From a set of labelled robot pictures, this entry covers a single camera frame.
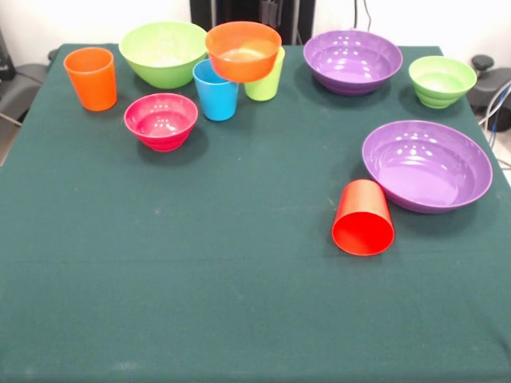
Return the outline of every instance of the light green cup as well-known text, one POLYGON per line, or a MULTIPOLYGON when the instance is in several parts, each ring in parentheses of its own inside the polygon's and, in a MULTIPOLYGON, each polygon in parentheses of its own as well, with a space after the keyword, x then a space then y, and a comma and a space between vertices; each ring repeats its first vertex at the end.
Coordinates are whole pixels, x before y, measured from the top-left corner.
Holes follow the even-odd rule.
POLYGON ((477 75, 470 66, 444 56, 419 58, 411 63, 408 74, 418 99, 434 109, 454 104, 477 81, 477 75))
POLYGON ((189 22, 153 22, 126 34, 119 50, 144 81, 174 89, 189 83, 193 67, 206 57, 206 34, 189 22))
POLYGON ((245 83, 245 93, 249 98, 254 101, 268 101, 276 96, 285 56, 286 51, 281 46, 270 74, 261 80, 245 83))

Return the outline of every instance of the blue cup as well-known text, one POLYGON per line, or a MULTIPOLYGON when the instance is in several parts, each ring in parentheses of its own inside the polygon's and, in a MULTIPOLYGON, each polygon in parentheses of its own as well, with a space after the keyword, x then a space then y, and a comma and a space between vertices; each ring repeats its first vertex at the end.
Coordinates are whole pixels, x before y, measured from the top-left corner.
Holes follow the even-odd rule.
POLYGON ((238 86, 215 73, 209 59, 193 67, 202 113, 209 120, 225 121, 236 113, 238 86))

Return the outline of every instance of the orange cup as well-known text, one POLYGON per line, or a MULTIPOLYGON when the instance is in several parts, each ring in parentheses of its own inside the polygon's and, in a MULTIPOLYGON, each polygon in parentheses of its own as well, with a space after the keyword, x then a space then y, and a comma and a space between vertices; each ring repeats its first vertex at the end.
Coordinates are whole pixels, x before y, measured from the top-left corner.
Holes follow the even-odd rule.
POLYGON ((100 112, 116 103, 112 52, 98 47, 77 49, 65 57, 64 68, 85 109, 100 112))
POLYGON ((206 35, 215 72, 232 82, 253 82, 270 74, 282 45, 279 33, 258 22, 226 22, 206 35))
POLYGON ((382 188, 370 180, 350 182, 343 192, 332 238, 346 253, 366 257, 384 252, 394 227, 382 188))

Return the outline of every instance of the lime green bowl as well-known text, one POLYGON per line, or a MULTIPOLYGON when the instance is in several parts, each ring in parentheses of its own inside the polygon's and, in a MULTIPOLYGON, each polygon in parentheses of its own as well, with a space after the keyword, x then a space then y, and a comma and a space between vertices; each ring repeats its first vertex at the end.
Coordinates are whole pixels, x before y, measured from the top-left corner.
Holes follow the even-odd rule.
POLYGON ((144 81, 174 89, 189 83, 193 67, 206 57, 206 34, 189 22, 153 22, 126 34, 119 50, 144 81))
POLYGON ((454 104, 477 80, 470 66, 443 56, 426 56, 415 60, 410 64, 408 74, 418 99, 434 109, 454 104))

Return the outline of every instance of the orange bowl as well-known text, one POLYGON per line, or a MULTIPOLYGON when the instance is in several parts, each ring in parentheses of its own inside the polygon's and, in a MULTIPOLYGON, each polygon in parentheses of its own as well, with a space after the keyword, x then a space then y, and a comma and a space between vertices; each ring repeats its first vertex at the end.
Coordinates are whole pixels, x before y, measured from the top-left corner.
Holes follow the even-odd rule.
POLYGON ((206 36, 213 69, 233 82, 258 81, 270 74, 281 45, 279 33, 258 22, 226 22, 206 36))

